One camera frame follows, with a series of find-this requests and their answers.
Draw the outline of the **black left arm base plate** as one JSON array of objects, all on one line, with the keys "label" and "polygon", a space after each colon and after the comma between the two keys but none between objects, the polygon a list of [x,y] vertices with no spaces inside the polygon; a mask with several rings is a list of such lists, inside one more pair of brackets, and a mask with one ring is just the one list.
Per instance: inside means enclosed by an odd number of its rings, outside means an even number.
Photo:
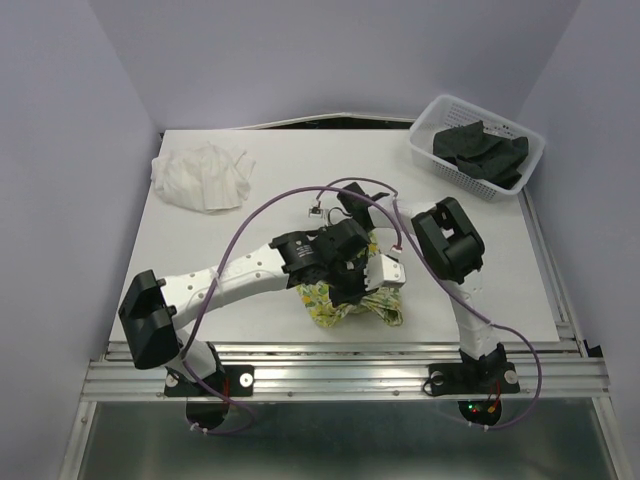
[{"label": "black left arm base plate", "polygon": [[164,396],[185,400],[185,417],[191,431],[207,436],[240,433],[252,427],[256,414],[243,399],[254,392],[252,365],[226,365],[200,383],[169,371]]}]

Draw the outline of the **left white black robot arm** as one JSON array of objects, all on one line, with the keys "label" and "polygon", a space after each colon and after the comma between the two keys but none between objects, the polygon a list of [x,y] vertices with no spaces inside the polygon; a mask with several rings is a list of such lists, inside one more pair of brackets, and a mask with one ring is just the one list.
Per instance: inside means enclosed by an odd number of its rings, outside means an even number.
[{"label": "left white black robot arm", "polygon": [[341,300],[366,292],[369,234],[347,219],[316,231],[282,234],[257,250],[199,271],[159,278],[136,274],[118,316],[138,370],[164,367],[199,393],[215,392],[222,368],[214,349],[191,339],[208,312],[252,296],[319,282]]}]

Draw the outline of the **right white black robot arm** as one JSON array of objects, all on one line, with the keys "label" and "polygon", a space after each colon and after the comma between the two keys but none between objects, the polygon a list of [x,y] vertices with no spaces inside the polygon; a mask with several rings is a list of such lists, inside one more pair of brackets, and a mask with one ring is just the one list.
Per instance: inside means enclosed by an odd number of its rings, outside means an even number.
[{"label": "right white black robot arm", "polygon": [[404,206],[395,194],[369,196],[356,182],[348,184],[337,198],[367,231],[401,227],[428,272],[449,296],[461,361],[429,367],[432,393],[482,391],[503,383],[511,364],[497,336],[498,326],[482,313],[485,244],[459,202],[447,197],[432,204]]}]

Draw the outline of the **lemon print skirt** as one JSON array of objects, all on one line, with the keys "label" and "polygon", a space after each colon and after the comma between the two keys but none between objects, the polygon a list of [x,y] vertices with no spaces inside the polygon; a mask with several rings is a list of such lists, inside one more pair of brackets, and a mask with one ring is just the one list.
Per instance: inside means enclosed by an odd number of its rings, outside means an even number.
[{"label": "lemon print skirt", "polygon": [[[312,240],[318,234],[318,230],[311,235],[312,247]],[[373,234],[368,234],[371,239],[368,251],[369,258],[377,254],[382,254],[378,247],[376,237]],[[403,324],[404,317],[402,313],[400,288],[379,288],[377,290],[367,291],[368,295],[365,296],[358,305],[344,304],[333,306],[329,299],[329,286],[322,280],[327,273],[327,269],[320,255],[319,259],[321,260],[320,270],[315,273],[305,273],[294,285],[307,313],[316,325],[323,328],[331,328],[349,315],[366,313],[374,314],[385,324],[392,327]]]}]

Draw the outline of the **white pleated skirt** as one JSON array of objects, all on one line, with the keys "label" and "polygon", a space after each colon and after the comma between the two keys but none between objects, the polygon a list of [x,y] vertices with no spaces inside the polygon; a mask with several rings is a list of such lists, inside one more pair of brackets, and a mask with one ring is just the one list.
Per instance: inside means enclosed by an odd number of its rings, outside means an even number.
[{"label": "white pleated skirt", "polygon": [[151,184],[168,205],[201,214],[235,210],[248,200],[256,161],[247,150],[207,143],[171,150],[151,162]]}]

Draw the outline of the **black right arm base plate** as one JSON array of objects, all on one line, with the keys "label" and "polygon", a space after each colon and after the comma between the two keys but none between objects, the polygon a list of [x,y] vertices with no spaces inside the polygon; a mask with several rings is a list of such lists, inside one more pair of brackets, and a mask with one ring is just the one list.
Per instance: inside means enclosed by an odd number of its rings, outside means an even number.
[{"label": "black right arm base plate", "polygon": [[470,364],[436,363],[428,366],[422,391],[430,397],[459,396],[463,419],[489,428],[496,427],[501,418],[502,397],[517,394],[521,388],[510,362],[487,374]]}]

